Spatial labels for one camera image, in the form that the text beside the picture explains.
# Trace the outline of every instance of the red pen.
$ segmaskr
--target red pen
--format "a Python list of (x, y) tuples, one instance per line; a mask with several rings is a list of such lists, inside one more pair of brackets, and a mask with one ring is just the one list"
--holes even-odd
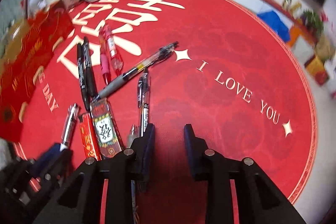
[(103, 75), (105, 84), (108, 85), (111, 82), (111, 73), (109, 66), (109, 59), (107, 57), (106, 43), (104, 39), (104, 31), (102, 28), (99, 30), (99, 42), (100, 42), (100, 68)]
[(111, 58), (111, 65), (112, 68), (117, 76), (121, 74), (121, 69), (124, 65), (124, 62), (122, 60), (122, 57), (114, 43), (113, 34), (110, 26), (105, 23), (105, 25), (102, 27), (103, 30), (103, 37), (105, 39), (105, 42), (107, 44), (107, 47), (110, 52), (110, 58)]

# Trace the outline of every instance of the lighter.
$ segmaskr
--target lighter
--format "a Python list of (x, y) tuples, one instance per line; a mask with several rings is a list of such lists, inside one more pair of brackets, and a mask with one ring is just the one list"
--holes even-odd
[(90, 113), (86, 112), (78, 116), (82, 143), (86, 157), (94, 157), (101, 160), (95, 129), (92, 124)]
[(64, 123), (63, 131), (62, 131), (62, 142), (60, 151), (65, 148), (69, 148), (73, 131), (75, 129), (76, 119), (79, 111), (79, 106), (77, 104), (73, 104), (68, 109), (68, 115)]
[(123, 150), (122, 140), (107, 99), (90, 104), (92, 122), (98, 139), (100, 152), (104, 157), (112, 158)]

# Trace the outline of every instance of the gray pen grip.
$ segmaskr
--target gray pen grip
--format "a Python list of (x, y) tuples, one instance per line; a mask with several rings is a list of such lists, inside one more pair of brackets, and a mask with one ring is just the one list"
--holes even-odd
[(98, 92), (99, 97), (102, 99), (110, 96), (113, 92), (115, 92), (118, 88), (123, 86), (126, 82), (127, 81), (123, 79), (123, 75), (119, 75), (111, 83), (109, 83), (103, 90)]

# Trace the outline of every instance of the metal screw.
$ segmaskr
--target metal screw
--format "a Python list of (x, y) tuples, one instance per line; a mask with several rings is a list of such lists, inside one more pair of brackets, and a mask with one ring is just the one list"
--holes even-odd
[(207, 156), (211, 157), (215, 154), (215, 152), (212, 149), (207, 149), (204, 152)]
[(244, 163), (246, 165), (252, 165), (254, 161), (251, 158), (244, 158)]
[(132, 148), (127, 148), (124, 150), (124, 154), (126, 156), (129, 156), (129, 155), (132, 155), (134, 153), (133, 149)]
[(90, 158), (86, 158), (85, 159), (85, 163), (86, 164), (93, 164), (95, 162), (95, 158), (90, 157)]

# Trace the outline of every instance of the red round rug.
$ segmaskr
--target red round rug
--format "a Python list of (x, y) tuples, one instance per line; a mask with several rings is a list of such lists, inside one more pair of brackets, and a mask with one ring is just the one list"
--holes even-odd
[[(256, 160), (296, 200), (314, 160), (315, 107), (292, 54), (255, 15), (231, 0), (104, 0), (82, 3), (70, 16), (75, 30), (55, 50), (26, 109), (18, 146), (25, 157), (37, 158), (60, 142), (70, 104), (84, 110), (75, 46), (85, 35), (97, 87), (104, 87), (97, 36), (105, 20), (123, 71), (179, 41), (172, 57), (149, 69), (156, 142), (148, 193), (137, 199), (142, 223), (204, 223), (207, 186), (189, 174), (186, 123), (225, 157)], [(124, 143), (139, 121), (137, 81), (109, 98)], [(85, 159), (78, 125), (71, 149), (77, 167)]]

